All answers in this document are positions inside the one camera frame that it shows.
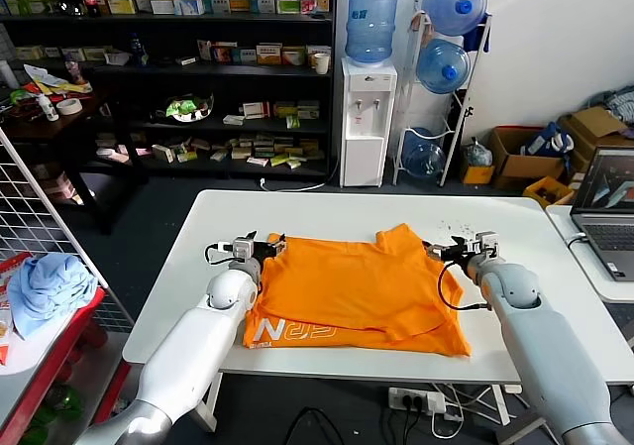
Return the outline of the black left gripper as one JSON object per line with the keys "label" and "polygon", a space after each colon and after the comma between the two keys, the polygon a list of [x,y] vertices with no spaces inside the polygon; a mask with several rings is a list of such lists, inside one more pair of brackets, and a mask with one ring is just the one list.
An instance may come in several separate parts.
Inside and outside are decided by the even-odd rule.
{"label": "black left gripper", "polygon": [[[256,231],[247,234],[249,240],[254,241],[257,236]],[[263,262],[267,258],[280,255],[286,248],[286,236],[281,234],[276,240],[270,242],[254,241],[252,257],[258,262]]]}

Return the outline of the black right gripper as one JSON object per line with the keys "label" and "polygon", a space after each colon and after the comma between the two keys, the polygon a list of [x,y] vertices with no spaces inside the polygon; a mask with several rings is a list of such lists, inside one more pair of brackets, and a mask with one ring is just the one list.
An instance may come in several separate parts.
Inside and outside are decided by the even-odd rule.
{"label": "black right gripper", "polygon": [[427,256],[432,260],[446,260],[448,252],[448,261],[454,263],[467,263],[472,257],[478,254],[478,246],[466,245],[467,239],[460,236],[452,236],[455,246],[451,246],[448,250],[447,246],[432,244],[423,241],[423,247]]}

